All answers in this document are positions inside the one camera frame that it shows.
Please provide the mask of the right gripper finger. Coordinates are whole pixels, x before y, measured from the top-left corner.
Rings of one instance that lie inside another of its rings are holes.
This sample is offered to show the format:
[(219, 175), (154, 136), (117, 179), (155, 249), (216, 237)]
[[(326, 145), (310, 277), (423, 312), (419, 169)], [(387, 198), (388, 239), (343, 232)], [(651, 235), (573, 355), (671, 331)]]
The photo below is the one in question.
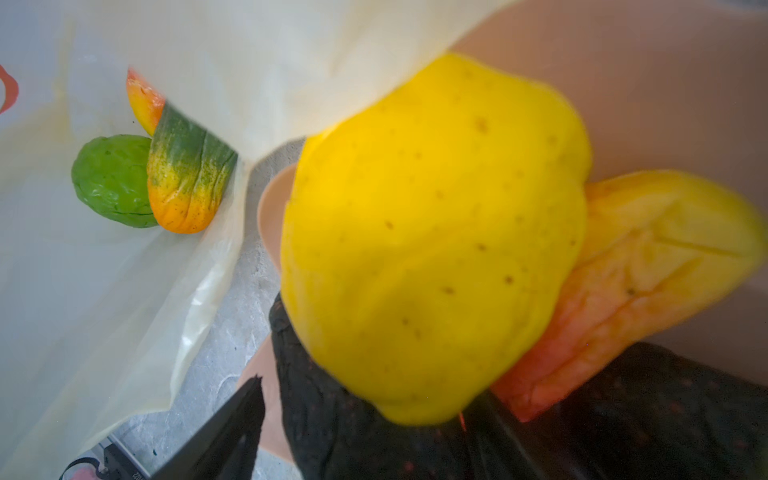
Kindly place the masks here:
[(256, 376), (240, 387), (153, 478), (251, 479), (265, 414), (262, 380)]

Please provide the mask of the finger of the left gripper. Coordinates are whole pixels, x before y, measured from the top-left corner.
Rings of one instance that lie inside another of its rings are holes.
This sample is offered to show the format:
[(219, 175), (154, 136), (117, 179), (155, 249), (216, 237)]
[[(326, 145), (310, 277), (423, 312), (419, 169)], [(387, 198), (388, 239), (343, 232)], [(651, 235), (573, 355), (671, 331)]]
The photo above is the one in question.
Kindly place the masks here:
[(145, 480), (150, 475), (122, 442), (114, 437), (101, 440), (95, 447), (70, 462), (59, 480)]

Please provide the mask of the dark avocado fruit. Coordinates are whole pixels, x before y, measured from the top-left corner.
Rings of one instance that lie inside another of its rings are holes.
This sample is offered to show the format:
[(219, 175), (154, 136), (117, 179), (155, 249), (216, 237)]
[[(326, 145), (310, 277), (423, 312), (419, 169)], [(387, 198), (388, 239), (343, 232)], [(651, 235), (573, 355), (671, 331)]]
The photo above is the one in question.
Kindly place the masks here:
[(446, 423), (397, 425), (311, 359), (280, 298), (269, 322), (282, 425), (304, 478), (540, 478), (512, 429), (511, 414), (490, 393)]
[(764, 479), (767, 389), (638, 343), (529, 427), (575, 479)]

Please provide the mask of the orange green papaya fruit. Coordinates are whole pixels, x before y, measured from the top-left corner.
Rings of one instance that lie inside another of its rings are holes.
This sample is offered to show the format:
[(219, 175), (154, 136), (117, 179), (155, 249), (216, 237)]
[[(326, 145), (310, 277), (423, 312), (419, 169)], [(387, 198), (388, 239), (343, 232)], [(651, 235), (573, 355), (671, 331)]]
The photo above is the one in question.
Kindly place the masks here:
[(147, 163), (147, 188), (158, 224), (177, 234), (205, 230), (215, 217), (237, 153), (167, 103)]

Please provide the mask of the green apple fruit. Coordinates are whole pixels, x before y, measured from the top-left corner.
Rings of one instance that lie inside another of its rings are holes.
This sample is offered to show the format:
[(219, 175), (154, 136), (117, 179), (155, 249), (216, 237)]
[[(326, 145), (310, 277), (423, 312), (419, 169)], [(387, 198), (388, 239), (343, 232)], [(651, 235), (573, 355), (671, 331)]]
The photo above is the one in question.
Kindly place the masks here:
[(97, 137), (71, 168), (77, 198), (98, 215), (133, 228), (158, 225), (147, 188), (151, 140), (139, 135)]

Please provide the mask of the yellow lemon fruit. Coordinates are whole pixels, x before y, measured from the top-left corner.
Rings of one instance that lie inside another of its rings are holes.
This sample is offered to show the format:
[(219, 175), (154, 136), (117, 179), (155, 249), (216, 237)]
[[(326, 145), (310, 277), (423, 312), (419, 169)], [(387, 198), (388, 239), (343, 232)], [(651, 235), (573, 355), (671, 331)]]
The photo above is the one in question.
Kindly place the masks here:
[(302, 345), (392, 422), (455, 417), (546, 329), (591, 165), (564, 95), (456, 54), (309, 137), (281, 239)]

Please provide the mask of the red yellow mango fruit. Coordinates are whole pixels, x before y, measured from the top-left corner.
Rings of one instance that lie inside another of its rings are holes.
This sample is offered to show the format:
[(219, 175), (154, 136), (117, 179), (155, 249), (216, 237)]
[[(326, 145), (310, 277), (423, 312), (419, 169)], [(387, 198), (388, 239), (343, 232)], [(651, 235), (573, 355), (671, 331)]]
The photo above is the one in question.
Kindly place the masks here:
[(767, 221), (690, 173), (646, 170), (586, 188), (587, 230), (540, 340), (494, 385), (527, 422), (632, 344), (730, 294), (767, 258)]

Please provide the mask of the pink wavy fruit plate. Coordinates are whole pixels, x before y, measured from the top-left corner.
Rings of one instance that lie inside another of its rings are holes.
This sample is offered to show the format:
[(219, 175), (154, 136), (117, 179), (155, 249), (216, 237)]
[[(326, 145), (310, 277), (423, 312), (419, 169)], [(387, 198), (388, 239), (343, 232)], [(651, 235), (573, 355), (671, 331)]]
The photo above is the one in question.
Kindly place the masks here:
[(449, 54), (551, 86), (576, 109), (592, 159), (586, 230), (591, 183), (674, 170), (755, 189), (766, 172), (763, 20), (705, 1), (532, 1)]

